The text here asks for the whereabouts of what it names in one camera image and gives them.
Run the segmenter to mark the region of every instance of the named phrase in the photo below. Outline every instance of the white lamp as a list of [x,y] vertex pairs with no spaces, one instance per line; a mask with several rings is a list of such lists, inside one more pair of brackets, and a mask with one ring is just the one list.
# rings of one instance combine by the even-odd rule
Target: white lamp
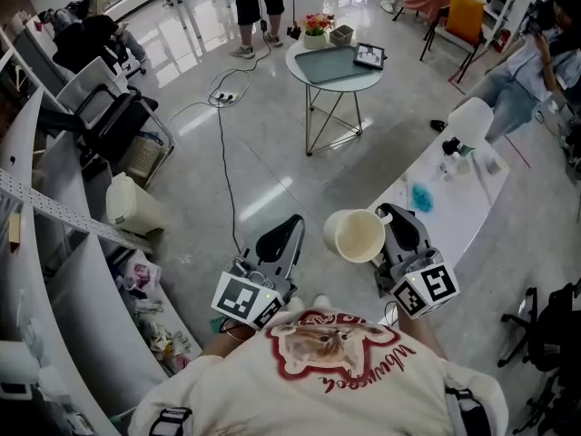
[[459,152],[468,155],[484,141],[494,113],[484,100],[472,97],[450,113],[448,128],[459,142]]

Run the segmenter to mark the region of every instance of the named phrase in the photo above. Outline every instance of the hand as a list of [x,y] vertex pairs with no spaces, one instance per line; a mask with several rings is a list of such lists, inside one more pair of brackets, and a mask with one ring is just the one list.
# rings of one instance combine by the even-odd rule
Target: hand
[[535,34],[535,44],[543,57],[543,63],[551,63],[551,53],[548,49],[547,38],[542,34]]

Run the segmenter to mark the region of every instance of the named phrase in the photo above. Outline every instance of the polished floor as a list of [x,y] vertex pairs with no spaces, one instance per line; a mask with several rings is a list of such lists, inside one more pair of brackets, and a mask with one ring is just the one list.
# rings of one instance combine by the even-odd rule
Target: polished floor
[[[157,0],[128,18],[129,27],[150,58],[146,76],[132,84],[160,103],[159,113],[178,141],[178,148],[151,187],[167,207],[172,227],[160,237],[156,261],[162,283],[193,335],[206,343],[210,302],[220,272],[236,247],[231,238],[231,203],[222,170],[219,119],[236,204],[236,237],[262,224],[304,216],[307,223],[294,278],[306,302],[325,293],[332,303],[370,321],[383,317],[385,302],[374,289],[369,266],[343,262],[321,238],[327,216],[344,208],[367,207],[431,143],[430,118],[446,118],[462,93],[448,82],[463,52],[435,41],[419,61],[425,21],[412,13],[396,23],[377,0],[296,0],[297,17],[332,12],[338,24],[355,29],[359,41],[385,47],[381,81],[359,94],[364,134],[359,140],[307,157],[304,153],[304,85],[287,70],[284,55],[294,41],[258,63],[241,101],[221,111],[203,104],[214,76],[229,67],[249,68],[254,61],[234,59],[238,41],[235,5],[223,0],[192,0],[202,32],[197,39],[188,23],[183,31],[175,10]],[[285,0],[288,10],[291,0]],[[285,13],[282,32],[291,23]],[[258,34],[257,55],[267,54]],[[467,90],[494,63],[486,54],[468,70],[460,89]],[[248,83],[237,73],[222,89],[239,93]],[[330,108],[332,95],[321,96]],[[356,119],[350,100],[338,108],[347,121]],[[332,131],[344,133],[336,124]],[[451,360],[495,375],[503,385],[513,421],[528,395],[542,381],[531,365],[519,361],[499,370],[506,347],[502,312],[515,309],[528,285],[546,294],[581,273],[581,236],[576,225],[577,190],[564,172],[556,139],[537,121],[522,127],[496,148],[510,175],[490,216],[456,267],[461,295],[431,315]]]

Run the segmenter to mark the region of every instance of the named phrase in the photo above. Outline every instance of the metal frame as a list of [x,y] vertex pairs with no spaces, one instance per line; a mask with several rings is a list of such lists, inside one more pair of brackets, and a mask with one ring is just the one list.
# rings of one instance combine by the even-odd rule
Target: metal frame
[[[311,100],[310,99],[310,85],[305,84],[305,119],[306,119],[306,124],[305,124],[305,130],[306,130],[305,153],[307,154],[307,156],[311,156],[311,155],[315,154],[316,152],[322,152],[323,150],[330,149],[331,147],[334,147],[336,145],[345,144],[349,141],[357,139],[358,137],[360,137],[363,134],[363,126],[361,125],[361,113],[359,112],[359,102],[357,100],[357,93],[353,92],[353,98],[355,99],[355,109],[357,111],[357,120],[359,122],[359,127],[354,126],[353,124],[349,124],[346,121],[341,120],[337,116],[333,116],[333,112],[335,111],[335,108],[337,108],[337,105],[339,104],[341,98],[343,98],[343,95],[345,94],[344,92],[340,93],[339,98],[337,99],[337,102],[335,102],[335,104],[333,105],[333,108],[331,108],[330,112],[327,113],[324,110],[320,109],[318,106],[315,106],[315,101],[317,100],[317,97],[319,96],[321,91],[322,91],[322,89],[319,89],[319,91],[317,92],[315,97]],[[317,110],[319,110],[320,112],[325,113],[327,115],[327,119],[325,120],[325,123],[323,124],[323,126],[320,128],[320,131],[317,134],[317,137],[315,137],[315,140],[313,141],[313,143],[309,147],[310,129],[312,127],[312,124],[311,124],[312,118],[311,117],[312,117],[312,112],[315,110],[315,108]],[[336,141],[333,141],[330,144],[323,145],[322,147],[319,147],[318,149],[315,149],[315,145],[316,145],[317,141],[319,140],[320,135],[327,127],[327,124],[329,123],[329,120],[331,118],[335,118],[341,126],[343,126],[345,129],[347,129],[348,131],[350,131],[353,134],[348,135],[347,137],[343,137],[341,139],[338,139]]]
[[0,169],[0,194],[17,202],[30,203],[38,213],[59,223],[71,226],[81,233],[95,234],[101,239],[105,239],[110,243],[117,243],[128,249],[139,249],[145,253],[153,253],[152,247],[147,240],[73,212],[57,201],[49,199],[35,189],[22,184],[3,169]]

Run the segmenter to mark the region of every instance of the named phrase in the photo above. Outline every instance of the potted flower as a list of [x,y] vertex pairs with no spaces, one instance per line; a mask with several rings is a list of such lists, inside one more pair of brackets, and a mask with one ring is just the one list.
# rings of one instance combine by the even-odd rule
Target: potted flower
[[322,15],[321,13],[306,15],[302,20],[305,26],[305,47],[309,49],[325,48],[327,45],[325,31],[331,27],[332,22],[333,15]]

